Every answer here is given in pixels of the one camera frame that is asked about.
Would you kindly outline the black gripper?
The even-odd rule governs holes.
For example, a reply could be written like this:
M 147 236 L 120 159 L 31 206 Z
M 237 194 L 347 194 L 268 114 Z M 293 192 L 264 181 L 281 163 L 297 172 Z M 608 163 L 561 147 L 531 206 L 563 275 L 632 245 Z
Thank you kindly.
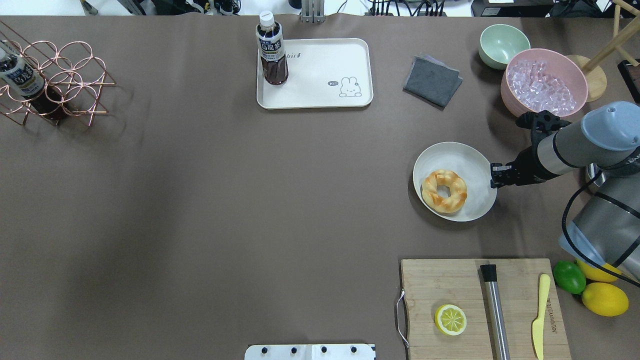
M 514 161 L 502 164 L 490 163 L 490 187 L 500 189 L 504 186 L 524 186 L 544 183 L 559 174 L 546 168 L 538 155 L 538 146 L 546 139 L 553 139 L 555 132 L 571 125 L 550 111 L 528 111 L 518 117 L 516 125 L 530 130 L 531 146 L 522 150 Z

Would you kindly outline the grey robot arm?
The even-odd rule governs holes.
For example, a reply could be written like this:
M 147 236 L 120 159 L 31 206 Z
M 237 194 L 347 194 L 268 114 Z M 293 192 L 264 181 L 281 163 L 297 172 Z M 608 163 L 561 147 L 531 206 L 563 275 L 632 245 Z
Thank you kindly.
M 491 164 L 490 185 L 543 183 L 590 165 L 605 176 L 602 185 L 572 219 L 561 219 L 558 244 L 573 257 L 602 270 L 608 264 L 620 278 L 639 285 L 638 105 L 615 101 L 571 123 L 549 111 L 526 112 L 516 124 L 530 130 L 531 146 L 514 161 Z

